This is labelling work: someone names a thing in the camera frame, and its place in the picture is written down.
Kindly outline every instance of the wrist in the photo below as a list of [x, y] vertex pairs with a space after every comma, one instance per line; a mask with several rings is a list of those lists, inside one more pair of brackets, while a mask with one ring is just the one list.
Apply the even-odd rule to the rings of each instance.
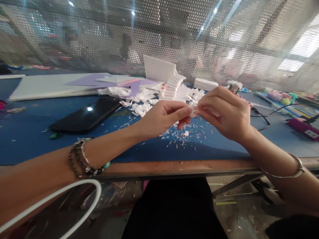
[[128, 126], [126, 129], [128, 130], [128, 135], [131, 136], [136, 143], [148, 140], [136, 123]]
[[260, 137], [259, 131], [254, 128], [250, 127], [248, 132], [246, 133], [245, 137], [242, 137], [240, 140], [237, 141], [240, 145], [242, 145], [244, 148], [251, 146], [254, 142], [257, 141], [257, 139]]

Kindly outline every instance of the hand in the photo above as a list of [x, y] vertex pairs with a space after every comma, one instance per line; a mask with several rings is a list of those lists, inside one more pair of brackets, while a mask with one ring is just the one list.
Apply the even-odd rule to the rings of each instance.
[[[210, 122], [226, 138], [243, 143], [255, 134], [250, 125], [250, 106], [246, 101], [236, 97], [225, 87], [219, 86], [208, 92], [198, 102], [197, 115]], [[221, 115], [216, 117], [211, 112]]]
[[179, 121], [178, 129], [181, 130], [185, 123], [190, 124], [188, 115], [191, 112], [191, 108], [186, 103], [161, 100], [132, 126], [137, 128], [144, 140], [147, 140], [159, 136], [177, 121]]

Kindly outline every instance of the finger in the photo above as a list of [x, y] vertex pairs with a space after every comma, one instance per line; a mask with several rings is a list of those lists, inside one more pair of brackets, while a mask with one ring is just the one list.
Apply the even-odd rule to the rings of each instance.
[[219, 122], [218, 117], [209, 113], [206, 110], [197, 110], [196, 114], [198, 114], [199, 116], [202, 116], [207, 122], [210, 122], [217, 129], [221, 126], [221, 123]]
[[189, 104], [186, 104], [184, 102], [180, 101], [160, 101], [163, 102], [163, 107], [166, 110], [166, 113], [169, 115], [181, 108], [184, 108], [186, 106], [189, 106]]
[[218, 96], [236, 107], [241, 107], [243, 105], [243, 100], [239, 99], [239, 97], [235, 96], [230, 90], [223, 86], [216, 87], [205, 95], [205, 97], [211, 96]]
[[180, 121], [187, 117], [191, 112], [192, 109], [187, 106], [167, 115], [166, 117], [170, 124], [174, 124], [176, 121]]
[[178, 128], [179, 130], [182, 130], [184, 124], [185, 124], [185, 121], [181, 119], [181, 120], [178, 122], [177, 128]]
[[185, 123], [186, 123], [187, 125], [190, 124], [190, 119], [191, 119], [191, 117], [189, 117], [189, 116], [187, 116], [187, 117], [185, 118]]
[[209, 111], [208, 110], [209, 108], [213, 108], [222, 116], [231, 113], [231, 111], [236, 111], [236, 107], [234, 107], [229, 102], [227, 102], [224, 99], [219, 98], [217, 96], [201, 98], [198, 102], [197, 107], [199, 109], [206, 109], [206, 111]]

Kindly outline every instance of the forearm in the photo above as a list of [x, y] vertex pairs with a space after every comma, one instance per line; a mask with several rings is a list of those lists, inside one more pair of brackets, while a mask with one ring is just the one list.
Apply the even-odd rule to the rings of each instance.
[[[276, 176], [291, 176], [297, 173], [298, 162], [257, 130], [254, 136], [242, 145], [266, 172]], [[285, 200], [319, 211], [319, 180], [308, 170], [294, 179], [266, 176]]]
[[[138, 132], [130, 126], [88, 141], [84, 150], [90, 164], [98, 168], [140, 141]], [[68, 164], [70, 149], [71, 146], [28, 160], [0, 176], [0, 225], [78, 180]]]

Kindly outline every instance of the blue table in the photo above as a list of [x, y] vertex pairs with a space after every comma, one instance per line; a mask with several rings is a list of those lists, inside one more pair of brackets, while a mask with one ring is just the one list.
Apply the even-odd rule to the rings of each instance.
[[[17, 74], [67, 74], [78, 73], [61, 70], [26, 70]], [[21, 79], [0, 80], [0, 99], [6, 100], [17, 87]], [[268, 103], [251, 93], [240, 93], [251, 102], [269, 106]], [[13, 114], [0, 111], [0, 165], [15, 165], [36, 156], [72, 145], [77, 138], [84, 136], [98, 137], [106, 133], [124, 128], [138, 121], [126, 108], [120, 109], [106, 119], [88, 135], [67, 135], [51, 140], [54, 134], [48, 130], [49, 125], [77, 109], [96, 101], [99, 96], [62, 97], [39, 100], [9, 102], [6, 109], [26, 107], [26, 110]], [[271, 110], [257, 107], [262, 114]], [[275, 113], [268, 117], [271, 126], [262, 134], [286, 150], [299, 157], [319, 157], [318, 143], [285, 125], [285, 116]], [[251, 118], [251, 124], [257, 129], [266, 126], [262, 118]], [[188, 137], [183, 137], [185, 130]], [[171, 127], [160, 137], [150, 139], [127, 150], [114, 162], [146, 162], [146, 161], [193, 161], [212, 159], [248, 158], [249, 154], [239, 144], [223, 137], [217, 129], [201, 117], [192, 119], [191, 125], [178, 131]]]

